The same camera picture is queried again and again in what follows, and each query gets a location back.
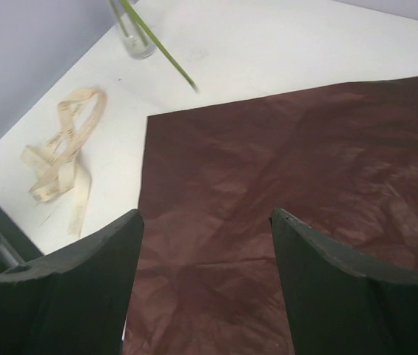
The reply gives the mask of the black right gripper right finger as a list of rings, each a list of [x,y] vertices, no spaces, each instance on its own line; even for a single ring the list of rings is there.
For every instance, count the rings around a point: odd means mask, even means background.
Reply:
[[[271,226],[296,354],[418,354],[418,271],[337,242],[284,209]]]

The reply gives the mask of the cream ribbon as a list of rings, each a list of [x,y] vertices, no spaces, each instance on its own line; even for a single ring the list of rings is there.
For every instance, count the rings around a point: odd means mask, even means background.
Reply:
[[[81,236],[90,196],[91,177],[78,162],[82,146],[99,124],[107,106],[107,94],[97,87],[71,92],[57,105],[60,130],[43,147],[25,146],[21,160],[30,167],[36,183],[29,193],[39,203],[73,191],[68,233]]]

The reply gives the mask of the pink blossom flower stem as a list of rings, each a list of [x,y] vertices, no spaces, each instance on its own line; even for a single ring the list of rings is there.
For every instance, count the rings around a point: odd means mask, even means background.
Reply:
[[[195,92],[199,92],[199,89],[193,79],[189,74],[183,69],[183,67],[174,59],[174,57],[169,53],[153,31],[148,27],[144,20],[138,15],[133,6],[127,1],[122,0],[120,4],[127,13],[130,22],[135,26],[135,29],[138,35],[141,37],[143,43],[147,44],[147,39],[149,39],[166,57],[166,59],[171,63],[171,65],[184,77],[187,83]]]

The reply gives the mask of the blue hydrangea flower stem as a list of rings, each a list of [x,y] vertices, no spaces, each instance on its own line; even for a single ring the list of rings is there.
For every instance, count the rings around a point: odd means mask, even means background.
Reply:
[[[119,25],[124,37],[128,38],[129,34],[127,32],[126,27],[124,26],[124,23],[122,22],[121,13],[119,11],[119,8],[118,8],[117,4],[115,3],[114,0],[109,0],[109,5],[112,9],[112,12],[113,12],[113,14],[114,14],[114,16],[115,16],[115,18],[118,22],[118,25]]]

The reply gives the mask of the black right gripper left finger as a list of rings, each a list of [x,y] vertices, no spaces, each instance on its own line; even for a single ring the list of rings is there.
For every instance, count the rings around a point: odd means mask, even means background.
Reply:
[[[120,354],[143,233],[131,210],[0,273],[0,354]]]

